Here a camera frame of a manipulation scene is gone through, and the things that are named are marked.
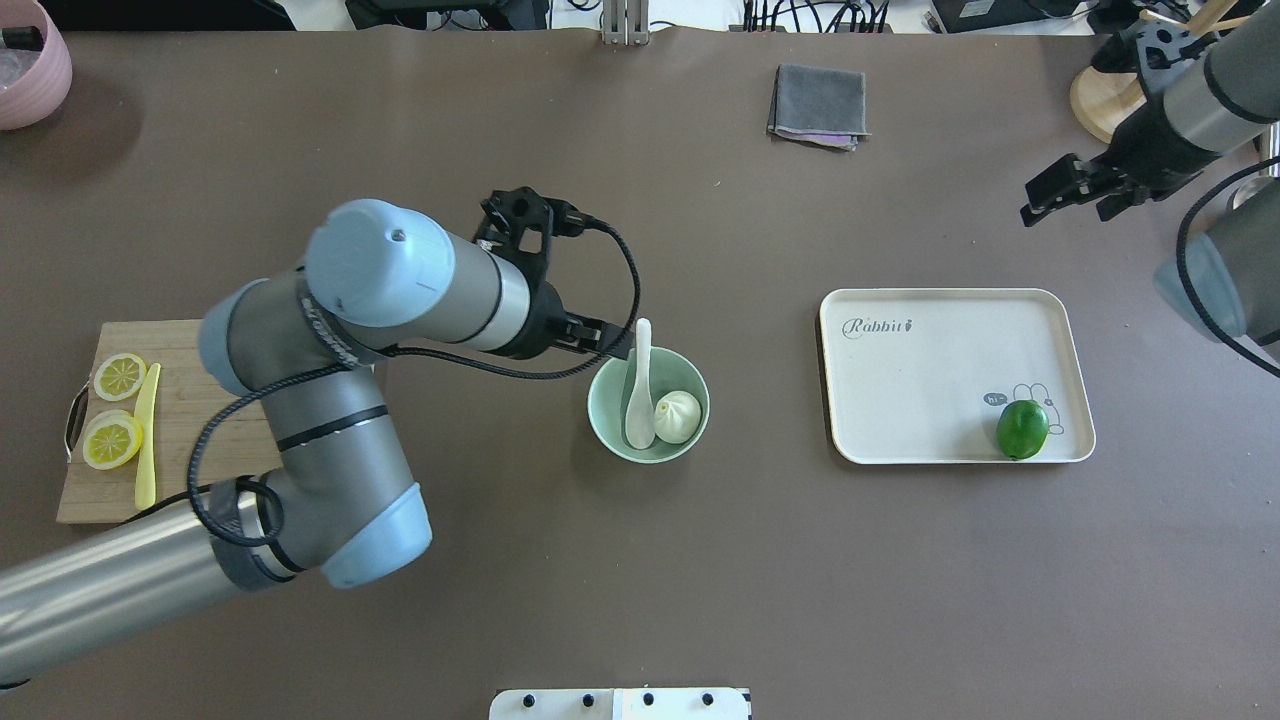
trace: green lime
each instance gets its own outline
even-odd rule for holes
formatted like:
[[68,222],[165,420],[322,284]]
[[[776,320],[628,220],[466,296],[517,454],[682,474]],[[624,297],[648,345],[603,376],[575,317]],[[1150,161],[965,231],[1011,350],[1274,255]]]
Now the green lime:
[[1005,406],[996,425],[1000,451],[1012,460],[1027,460],[1039,452],[1048,437],[1048,415],[1034,400],[1015,400]]

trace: knife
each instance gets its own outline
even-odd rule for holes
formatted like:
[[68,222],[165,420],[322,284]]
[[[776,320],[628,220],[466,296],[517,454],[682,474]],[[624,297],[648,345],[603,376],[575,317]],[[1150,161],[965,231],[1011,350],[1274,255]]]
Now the knife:
[[138,402],[133,406],[133,416],[142,425],[142,447],[138,450],[138,474],[133,480],[133,506],[146,510],[156,503],[156,445],[155,409],[156,387],[160,386],[160,363],[147,368],[147,377],[138,391]]

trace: pink bowl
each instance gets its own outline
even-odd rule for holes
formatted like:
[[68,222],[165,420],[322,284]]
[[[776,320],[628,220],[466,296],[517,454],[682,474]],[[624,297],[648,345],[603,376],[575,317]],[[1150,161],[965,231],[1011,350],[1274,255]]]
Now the pink bowl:
[[36,26],[45,33],[45,49],[24,76],[0,90],[0,131],[47,118],[72,87],[72,58],[49,13],[35,0],[0,0],[0,27],[24,26]]

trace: lemon half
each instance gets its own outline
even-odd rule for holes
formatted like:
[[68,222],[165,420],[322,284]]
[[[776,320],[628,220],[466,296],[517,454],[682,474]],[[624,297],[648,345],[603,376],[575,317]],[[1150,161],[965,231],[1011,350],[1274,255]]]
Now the lemon half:
[[102,400],[115,402],[138,392],[147,375],[147,364],[132,352],[113,355],[93,373],[93,392]]
[[84,428],[84,462],[95,470],[119,468],[142,447],[142,424],[124,410],[100,413]]

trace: wooden cutting board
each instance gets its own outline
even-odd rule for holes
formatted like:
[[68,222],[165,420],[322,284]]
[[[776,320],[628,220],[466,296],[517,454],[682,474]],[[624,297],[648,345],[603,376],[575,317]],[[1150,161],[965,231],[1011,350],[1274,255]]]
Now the wooden cutting board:
[[[187,459],[196,437],[219,410],[236,400],[205,372],[196,350],[200,320],[106,323],[93,355],[93,370],[116,352],[133,352],[148,365],[160,363],[155,406],[156,500],[186,489]],[[68,401],[76,388],[68,388]],[[88,391],[86,424],[104,410],[133,411],[137,395],[108,402]],[[114,470],[95,470],[84,462],[81,437],[67,462],[67,480],[58,505],[59,523],[119,523],[133,507],[134,457]],[[280,465],[270,428],[259,404],[250,405],[218,427],[200,464],[201,484],[257,475]]]

